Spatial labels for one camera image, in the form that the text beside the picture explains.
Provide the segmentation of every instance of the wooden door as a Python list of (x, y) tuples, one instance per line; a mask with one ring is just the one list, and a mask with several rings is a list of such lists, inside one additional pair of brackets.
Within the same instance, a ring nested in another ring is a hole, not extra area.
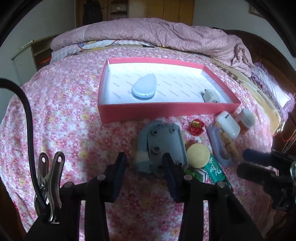
[(101, 5), (103, 21), (107, 21), (108, 18), (108, 1), (107, 0), (98, 0)]
[(165, 0), (148, 0), (147, 17), (162, 19), (164, 2)]
[(179, 20), (180, 0), (165, 0), (163, 8), (163, 19), (170, 22)]
[[(103, 21), (107, 21), (107, 0), (95, 0), (99, 1), (101, 5), (102, 15), (103, 15)], [(87, 2), (87, 0), (76, 0), (76, 27), (79, 28), (83, 25), (83, 5)]]
[(179, 23), (192, 25), (194, 0), (180, 0)]
[(129, 0), (128, 17), (145, 18), (147, 17), (148, 0)]

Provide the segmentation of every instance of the red toy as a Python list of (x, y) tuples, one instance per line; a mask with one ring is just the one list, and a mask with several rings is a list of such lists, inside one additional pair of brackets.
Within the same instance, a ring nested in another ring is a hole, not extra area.
[(189, 129), (191, 135), (199, 136), (201, 133), (203, 133), (204, 125), (205, 124), (200, 119), (194, 119), (191, 122), (190, 129)]

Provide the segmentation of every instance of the bed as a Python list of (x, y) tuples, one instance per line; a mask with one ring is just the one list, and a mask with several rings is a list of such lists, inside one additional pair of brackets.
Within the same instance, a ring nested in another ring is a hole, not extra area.
[[(116, 27), (122, 29), (124, 24), (128, 26), (124, 31), (116, 31)], [(100, 31), (100, 37), (91, 35), (94, 29)], [(153, 31), (143, 33), (143, 29)], [(197, 36), (200, 37), (199, 41), (192, 41)], [(55, 59), (39, 70), (22, 86), (33, 113), (35, 162), (37, 165), (41, 152), (47, 153), (52, 160), (58, 150), (63, 151), (66, 162), (61, 185), (67, 181), (78, 184), (101, 174), (107, 165), (114, 163), (117, 154), (124, 151), (128, 156), (128, 167), (120, 196), (114, 204), (106, 204), (110, 239), (177, 240), (183, 205), (172, 201), (164, 179), (142, 176), (133, 168), (137, 135), (152, 120), (108, 124), (100, 121), (97, 94), (105, 61), (118, 57), (152, 57), (205, 65), (240, 99), (242, 104), (233, 116), (244, 107), (255, 115), (256, 125), (235, 140), (240, 153), (239, 161), (242, 161), (241, 155), (246, 148), (270, 151), (273, 135), (280, 131), (283, 120), (268, 97), (257, 95), (259, 87), (252, 84), (249, 78), (252, 60), (246, 46), (238, 37), (229, 37), (221, 30), (206, 27), (196, 27), (193, 30), (181, 23), (158, 19), (121, 19), (64, 33), (53, 41), (52, 49), (55, 52), (71, 45), (111, 39), (132, 41), (121, 46), (109, 44), (81, 48), (79, 52), (72, 51), (67, 57)], [(195, 118), (209, 125), (214, 115), (178, 116), (159, 120), (179, 125), (185, 141), (204, 143), (211, 150), (206, 132), (199, 137), (190, 135), (188, 127)], [(0, 128), (0, 138), (0, 177), (28, 231), (37, 218), (33, 206), (35, 193), (29, 174), (25, 113), (16, 97), (11, 99), (7, 108)], [(223, 167), (223, 170), (236, 197), (261, 233), (266, 234), (273, 225), (275, 215), (275, 211), (268, 205), (271, 203), (270, 197), (258, 185), (239, 179), (236, 166)], [(204, 211), (204, 240), (208, 240), (207, 203)], [(80, 240), (84, 240), (84, 204), (81, 212)]]

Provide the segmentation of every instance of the green can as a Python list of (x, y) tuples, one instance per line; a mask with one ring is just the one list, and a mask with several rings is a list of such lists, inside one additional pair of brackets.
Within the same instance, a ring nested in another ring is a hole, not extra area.
[(199, 180), (200, 182), (203, 182), (202, 176), (200, 173), (196, 172), (196, 171), (191, 171), (189, 169), (187, 169), (185, 171), (186, 174), (193, 176), (194, 178), (196, 178), (197, 180)]
[(203, 167), (203, 169), (209, 175), (209, 179), (212, 183), (216, 184), (218, 181), (223, 181), (227, 186), (232, 189), (230, 182), (228, 181), (225, 173), (217, 162), (215, 156), (213, 154), (210, 155), (209, 162)]

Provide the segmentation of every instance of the purple fabric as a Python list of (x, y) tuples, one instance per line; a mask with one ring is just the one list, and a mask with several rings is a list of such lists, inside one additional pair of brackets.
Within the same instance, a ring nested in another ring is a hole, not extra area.
[(251, 76), (252, 58), (239, 37), (219, 29), (190, 27), (158, 18), (125, 18), (82, 26), (54, 38), (51, 49), (103, 39), (146, 41), (158, 47), (206, 54)]
[[(266, 74), (266, 78), (268, 78), (269, 81), (273, 82), (274, 84), (276, 84), (277, 86), (279, 86), (278, 82), (275, 80), (275, 78), (268, 72), (268, 70), (264, 67), (264, 65), (260, 62), (256, 62), (254, 64), (256, 67), (261, 68), (265, 74)], [(276, 100), (275, 96), (271, 93), (271, 91), (264, 85), (264, 83), (262, 82), (261, 78), (257, 75), (256, 71), (254, 71), (254, 68), (252, 68), (252, 75), (251, 78), (262, 87), (262, 89), (264, 91), (266, 91), (273, 99), (273, 101), (278, 105), (282, 115), (283, 115), (283, 119), (284, 121), (287, 121), (288, 119), (288, 113), (293, 111), (294, 107), (295, 107), (295, 100), (294, 100), (294, 96), (292, 93), (286, 92), (283, 90), (284, 93), (286, 93), (291, 99), (284, 105), (284, 107), (282, 108), (279, 104), (278, 101)]]

